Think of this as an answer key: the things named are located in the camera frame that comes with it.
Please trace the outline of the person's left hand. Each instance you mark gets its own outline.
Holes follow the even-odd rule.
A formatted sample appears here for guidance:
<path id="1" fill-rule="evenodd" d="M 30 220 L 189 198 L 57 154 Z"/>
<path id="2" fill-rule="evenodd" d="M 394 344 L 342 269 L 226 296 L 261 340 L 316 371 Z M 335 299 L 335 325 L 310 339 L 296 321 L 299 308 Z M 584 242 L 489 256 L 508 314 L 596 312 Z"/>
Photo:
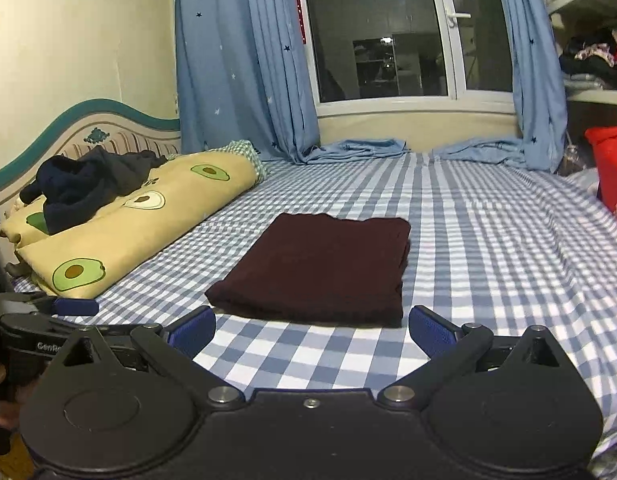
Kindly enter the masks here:
<path id="1" fill-rule="evenodd" d="M 0 384 L 6 379 L 6 369 L 0 364 Z M 19 386 L 14 393 L 0 398 L 0 428 L 14 431 L 20 426 L 20 411 L 32 396 L 39 379 L 36 378 L 25 386 Z"/>

